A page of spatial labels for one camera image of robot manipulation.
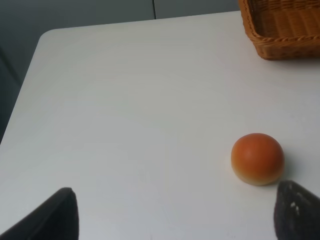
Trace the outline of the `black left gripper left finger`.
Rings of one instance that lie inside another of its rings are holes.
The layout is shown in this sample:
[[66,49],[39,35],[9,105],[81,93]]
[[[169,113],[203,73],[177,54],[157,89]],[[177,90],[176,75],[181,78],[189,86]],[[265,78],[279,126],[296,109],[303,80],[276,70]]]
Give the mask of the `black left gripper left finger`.
[[78,240],[79,211],[75,192],[63,187],[0,235],[2,240]]

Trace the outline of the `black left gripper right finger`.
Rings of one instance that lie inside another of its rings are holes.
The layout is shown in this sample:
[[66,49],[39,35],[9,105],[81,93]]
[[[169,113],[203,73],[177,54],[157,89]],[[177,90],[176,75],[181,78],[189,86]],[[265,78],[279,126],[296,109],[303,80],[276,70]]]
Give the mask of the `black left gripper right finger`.
[[318,240],[320,198],[292,180],[280,181],[273,222],[278,240]]

